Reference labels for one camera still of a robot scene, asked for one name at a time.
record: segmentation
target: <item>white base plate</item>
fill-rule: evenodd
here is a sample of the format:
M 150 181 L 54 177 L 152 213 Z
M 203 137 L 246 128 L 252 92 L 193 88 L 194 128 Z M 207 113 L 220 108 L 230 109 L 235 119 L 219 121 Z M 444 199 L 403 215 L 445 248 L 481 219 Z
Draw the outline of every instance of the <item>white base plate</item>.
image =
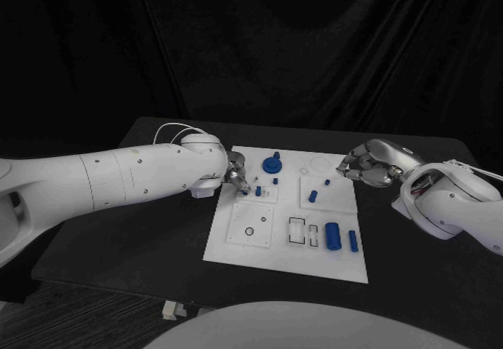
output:
M 271 202 L 255 201 L 240 194 L 236 195 L 236 188 L 223 184 L 203 260 L 367 284 L 353 182 L 335 173 L 343 155 L 239 146 L 232 147 L 232 150 L 240 152 L 246 159 L 246 180 L 250 186 L 278 188 L 278 192 L 274 193 Z M 262 170 L 262 161 L 275 151 L 279 152 L 282 170 L 276 174 L 268 174 Z M 272 184 L 274 178 L 278 178 L 276 185 Z M 327 179 L 331 181 L 328 186 L 324 185 Z M 318 192 L 312 205 L 308 202 L 311 190 Z M 272 209 L 272 220 L 266 217 L 266 222 L 272 223 L 271 240 L 261 231 L 259 242 L 250 242 L 245 234 L 245 225 L 249 225 L 249 222 L 232 220 L 235 204 L 248 206 L 252 222 L 258 216 L 265 217 L 265 208 Z M 305 220 L 304 246 L 292 246 L 288 243 L 291 217 Z M 343 248 L 337 251 L 327 249 L 324 224 L 328 222 L 335 222 L 340 226 Z M 320 246 L 314 248 L 308 246 L 310 225 L 315 225 L 318 230 Z M 350 230 L 356 232 L 359 252 L 351 252 L 347 236 Z M 235 243 L 237 236 L 242 238 L 240 244 Z

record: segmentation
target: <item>black table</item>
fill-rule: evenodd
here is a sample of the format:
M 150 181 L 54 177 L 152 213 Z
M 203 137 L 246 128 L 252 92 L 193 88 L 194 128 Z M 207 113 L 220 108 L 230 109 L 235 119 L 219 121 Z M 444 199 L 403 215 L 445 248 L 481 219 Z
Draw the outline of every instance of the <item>black table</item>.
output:
M 167 120 L 137 120 L 119 147 L 151 144 Z M 255 127 L 190 121 L 233 145 L 346 154 L 380 137 L 428 162 L 474 164 L 455 139 Z M 164 127 L 158 143 L 178 129 Z M 390 208 L 399 184 L 354 184 L 369 284 L 204 262 L 219 191 L 193 199 L 184 192 L 66 221 L 33 269 L 33 278 L 220 308 L 288 300 L 335 305 L 399 320 L 471 348 L 503 348 L 503 258 L 467 233 L 429 236 Z

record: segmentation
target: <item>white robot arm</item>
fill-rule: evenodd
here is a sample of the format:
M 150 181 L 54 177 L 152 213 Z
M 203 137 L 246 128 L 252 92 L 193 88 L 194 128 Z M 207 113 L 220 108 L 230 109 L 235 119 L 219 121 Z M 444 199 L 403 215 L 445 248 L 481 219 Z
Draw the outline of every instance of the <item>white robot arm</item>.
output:
M 356 159 L 363 170 L 347 169 Z M 409 149 L 387 140 L 370 140 L 347 154 L 337 172 L 374 187 L 386 187 L 399 179 L 400 195 L 392 206 L 421 229 L 442 240 L 464 230 L 503 255 L 501 195 L 471 169 L 455 160 L 425 164 Z
M 154 144 L 47 159 L 0 159 L 0 267 L 66 219 L 184 190 L 204 198 L 222 182 L 249 191 L 243 156 L 225 152 L 207 134 L 187 135 L 181 146 Z

